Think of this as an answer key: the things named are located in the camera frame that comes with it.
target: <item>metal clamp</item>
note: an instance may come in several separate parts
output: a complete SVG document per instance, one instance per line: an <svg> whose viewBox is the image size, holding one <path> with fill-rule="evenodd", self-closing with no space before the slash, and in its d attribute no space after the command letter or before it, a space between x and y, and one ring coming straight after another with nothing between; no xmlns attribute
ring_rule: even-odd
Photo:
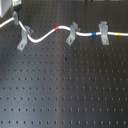
<svg viewBox="0 0 128 128"><path fill-rule="evenodd" d="M18 16L18 12L14 11L14 12L13 12L13 17L14 17L14 23L15 23L15 25L19 25L19 16Z"/></svg>
<svg viewBox="0 0 128 128"><path fill-rule="evenodd" d="M70 27L70 35L69 37L67 38L66 42L71 46L73 41L75 40L76 38L76 31L80 31L80 28L78 28L78 25L73 22L71 27Z"/></svg>
<svg viewBox="0 0 128 128"><path fill-rule="evenodd" d="M32 35L33 32L34 32L34 31L33 31L32 29L30 29L30 27L28 27L28 26L25 26L25 29L26 29L27 32L24 31L24 30L21 31L22 40L21 40L21 42L19 43L19 45L17 46L17 49L20 50L20 51L23 51L24 48L25 48L25 46L26 46L26 44L28 43L27 34Z"/></svg>
<svg viewBox="0 0 128 128"><path fill-rule="evenodd" d="M99 24L99 29L101 32L101 40L103 45L109 45L109 40L108 40L108 25L106 21L101 21Z"/></svg>

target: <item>bolt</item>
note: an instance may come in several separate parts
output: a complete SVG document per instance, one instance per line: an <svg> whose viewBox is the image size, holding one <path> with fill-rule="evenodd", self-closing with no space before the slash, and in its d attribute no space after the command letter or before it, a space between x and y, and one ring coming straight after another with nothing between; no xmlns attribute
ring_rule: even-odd
<svg viewBox="0 0 128 128"><path fill-rule="evenodd" d="M72 40L71 40L71 39L69 39L68 41L69 41L69 42L71 42Z"/></svg>
<svg viewBox="0 0 128 128"><path fill-rule="evenodd" d="M24 45L23 45L23 44L21 44L21 45L20 45L20 48L22 48L23 46L24 46Z"/></svg>
<svg viewBox="0 0 128 128"><path fill-rule="evenodd" d="M105 41L105 43L107 43L107 42L108 42L108 40L107 40L107 39L105 39L104 41Z"/></svg>

